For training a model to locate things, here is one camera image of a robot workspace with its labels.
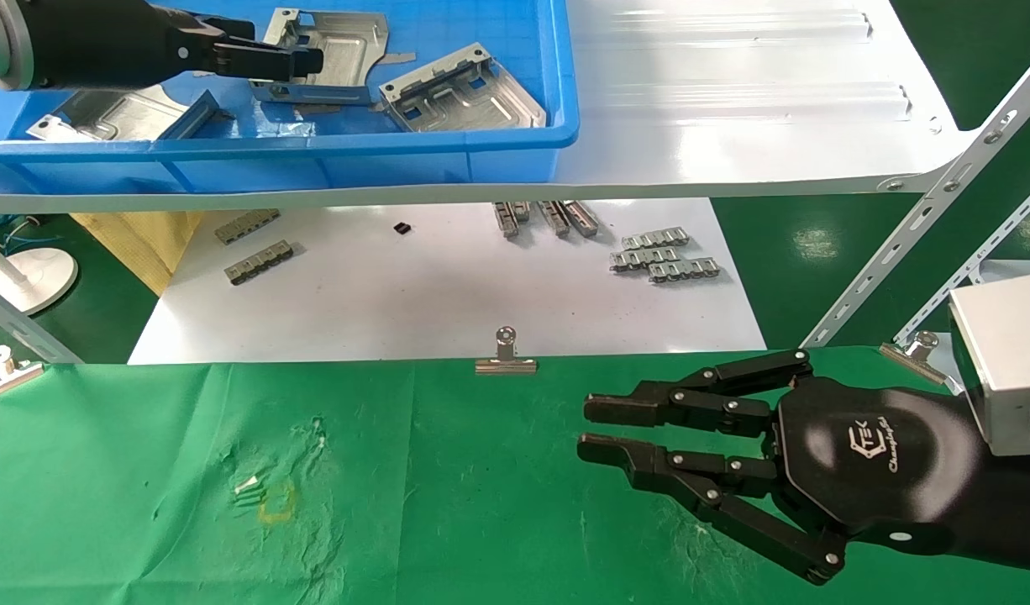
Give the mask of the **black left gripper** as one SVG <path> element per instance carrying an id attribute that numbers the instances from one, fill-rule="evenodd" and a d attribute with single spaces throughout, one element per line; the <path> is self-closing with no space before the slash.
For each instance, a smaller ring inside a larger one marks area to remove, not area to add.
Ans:
<path id="1" fill-rule="evenodd" d="M 28 88 L 138 89 L 178 73 L 289 82 L 323 69 L 315 47 L 256 42 L 249 20 L 159 7 L 146 1 L 26 1 L 32 56 Z M 203 51 L 195 45 L 214 42 Z M 187 62 L 180 51 L 188 51 Z"/>

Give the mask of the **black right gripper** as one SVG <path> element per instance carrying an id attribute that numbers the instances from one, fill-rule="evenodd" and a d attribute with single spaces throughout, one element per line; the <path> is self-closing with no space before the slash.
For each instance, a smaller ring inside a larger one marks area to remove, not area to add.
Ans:
<path id="1" fill-rule="evenodd" d="M 583 413 L 753 438 L 772 421 L 754 394 L 811 375 L 806 350 L 765 354 L 677 381 L 641 381 L 628 395 L 589 394 Z M 620 468 L 631 488 L 671 497 L 815 586 L 840 573 L 845 539 L 1030 570 L 1030 455 L 991 453 L 967 402 L 814 376 L 781 395 L 772 437 L 777 464 L 595 434 L 580 436 L 577 455 Z M 751 502 L 770 495 L 802 529 Z"/>

